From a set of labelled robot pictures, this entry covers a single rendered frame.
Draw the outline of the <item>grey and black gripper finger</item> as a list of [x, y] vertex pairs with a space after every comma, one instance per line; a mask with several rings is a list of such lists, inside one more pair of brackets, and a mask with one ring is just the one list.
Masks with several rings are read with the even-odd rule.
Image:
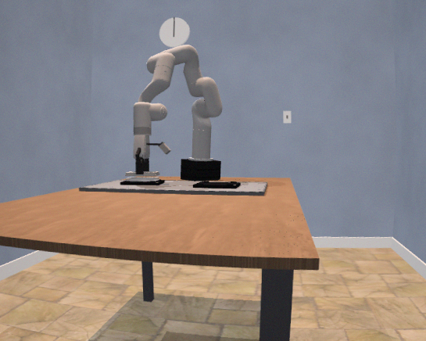
[[141, 148], [138, 148], [135, 156], [136, 156], [136, 174], [144, 174], [144, 164], [143, 157], [139, 157], [141, 153]]
[[143, 159], [144, 171], [149, 171], [149, 158]]

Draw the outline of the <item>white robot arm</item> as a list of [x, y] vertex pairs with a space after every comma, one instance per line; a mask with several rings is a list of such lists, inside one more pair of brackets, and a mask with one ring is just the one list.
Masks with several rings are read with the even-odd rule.
[[221, 114], [222, 102], [215, 81], [209, 77], [202, 77], [198, 53], [190, 45], [171, 48], [149, 58], [147, 69], [154, 74], [151, 83], [134, 104], [134, 134], [151, 134], [152, 121], [166, 118], [167, 109], [163, 104], [150, 103], [158, 94], [170, 87], [174, 66], [181, 63], [185, 63], [183, 72], [190, 94], [193, 97], [205, 99], [198, 99], [192, 105], [192, 157], [188, 159], [213, 161], [213, 158], [210, 158], [211, 122], [209, 118], [218, 117]]

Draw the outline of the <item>black rectangular frame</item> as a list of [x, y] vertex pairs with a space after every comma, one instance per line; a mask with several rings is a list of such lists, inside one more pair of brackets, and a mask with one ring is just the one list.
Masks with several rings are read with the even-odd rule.
[[131, 182], [131, 181], [122, 181], [121, 185], [161, 185], [164, 183], [165, 180], [159, 180], [159, 181], [150, 181], [150, 182]]

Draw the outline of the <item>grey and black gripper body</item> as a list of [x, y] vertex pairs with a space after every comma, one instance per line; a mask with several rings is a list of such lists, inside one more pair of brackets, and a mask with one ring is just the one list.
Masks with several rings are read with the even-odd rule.
[[149, 143], [150, 135], [152, 134], [134, 134], [134, 159], [138, 148], [141, 148], [139, 157], [143, 156], [143, 159], [148, 159], [150, 157], [150, 145], [146, 145], [146, 143]]

